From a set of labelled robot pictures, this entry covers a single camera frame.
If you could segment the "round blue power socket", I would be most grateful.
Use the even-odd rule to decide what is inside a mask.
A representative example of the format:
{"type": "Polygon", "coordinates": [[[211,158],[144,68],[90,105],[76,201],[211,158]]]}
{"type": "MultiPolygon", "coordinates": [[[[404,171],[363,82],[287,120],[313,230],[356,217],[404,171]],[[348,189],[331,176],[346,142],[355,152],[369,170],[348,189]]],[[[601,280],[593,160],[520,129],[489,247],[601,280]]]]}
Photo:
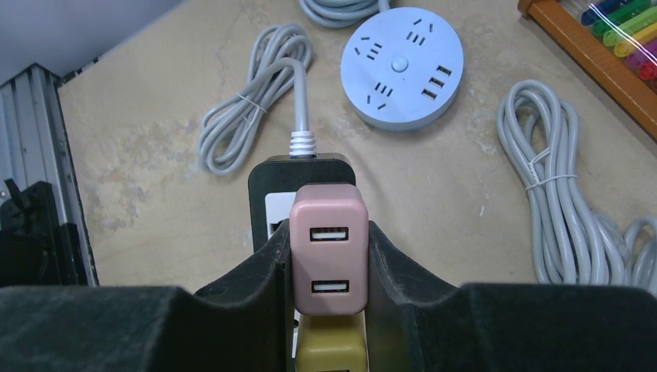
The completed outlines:
{"type": "Polygon", "coordinates": [[[356,29],[342,53],[340,77],[366,124],[410,132],[448,110],[464,67],[462,42],[446,20],[427,9],[399,7],[356,29]]]}

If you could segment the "yellow plug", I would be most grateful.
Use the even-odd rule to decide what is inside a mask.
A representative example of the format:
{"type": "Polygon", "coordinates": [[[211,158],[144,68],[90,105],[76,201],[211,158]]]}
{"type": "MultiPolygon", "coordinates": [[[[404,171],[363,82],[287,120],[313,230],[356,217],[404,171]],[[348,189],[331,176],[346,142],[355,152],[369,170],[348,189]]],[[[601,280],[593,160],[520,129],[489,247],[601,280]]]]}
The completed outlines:
{"type": "Polygon", "coordinates": [[[295,368],[297,371],[367,371],[363,313],[302,315],[298,328],[295,368]]]}

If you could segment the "black power strip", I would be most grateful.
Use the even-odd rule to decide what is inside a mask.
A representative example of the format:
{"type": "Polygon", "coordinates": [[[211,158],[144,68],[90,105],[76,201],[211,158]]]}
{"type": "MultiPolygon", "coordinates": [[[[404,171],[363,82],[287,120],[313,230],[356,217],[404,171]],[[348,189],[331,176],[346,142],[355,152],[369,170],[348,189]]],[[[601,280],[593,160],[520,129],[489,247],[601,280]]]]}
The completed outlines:
{"type": "Polygon", "coordinates": [[[255,166],[248,177],[253,250],[259,250],[289,218],[299,188],[331,183],[356,184],[349,160],[339,153],[314,157],[278,155],[255,166]]]}

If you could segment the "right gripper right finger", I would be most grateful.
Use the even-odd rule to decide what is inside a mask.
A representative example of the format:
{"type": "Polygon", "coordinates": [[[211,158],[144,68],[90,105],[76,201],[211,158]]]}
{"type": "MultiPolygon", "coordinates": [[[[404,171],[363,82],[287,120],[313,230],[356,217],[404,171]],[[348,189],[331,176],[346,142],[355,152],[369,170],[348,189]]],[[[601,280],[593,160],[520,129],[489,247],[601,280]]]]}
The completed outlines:
{"type": "Polygon", "coordinates": [[[370,224],[372,371],[654,371],[656,300],[618,286],[455,287],[370,224]]]}

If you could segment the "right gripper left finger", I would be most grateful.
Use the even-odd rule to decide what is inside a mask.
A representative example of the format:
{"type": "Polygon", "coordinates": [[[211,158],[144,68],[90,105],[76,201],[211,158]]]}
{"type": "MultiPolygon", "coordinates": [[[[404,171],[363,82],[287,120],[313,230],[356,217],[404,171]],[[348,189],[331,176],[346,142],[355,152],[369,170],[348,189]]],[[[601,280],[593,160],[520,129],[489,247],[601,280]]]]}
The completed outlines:
{"type": "Polygon", "coordinates": [[[1,291],[3,371],[291,371],[289,224],[195,293],[179,287],[1,291]]]}

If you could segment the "pink plug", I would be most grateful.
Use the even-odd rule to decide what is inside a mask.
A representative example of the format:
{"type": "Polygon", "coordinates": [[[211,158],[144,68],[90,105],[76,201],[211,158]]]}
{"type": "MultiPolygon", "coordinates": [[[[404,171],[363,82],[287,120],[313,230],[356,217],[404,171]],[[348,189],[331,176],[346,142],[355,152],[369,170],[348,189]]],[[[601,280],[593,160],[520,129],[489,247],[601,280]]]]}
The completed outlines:
{"type": "Polygon", "coordinates": [[[351,184],[301,187],[289,233],[294,306],[302,315],[353,315],[368,296],[369,215],[351,184]]]}

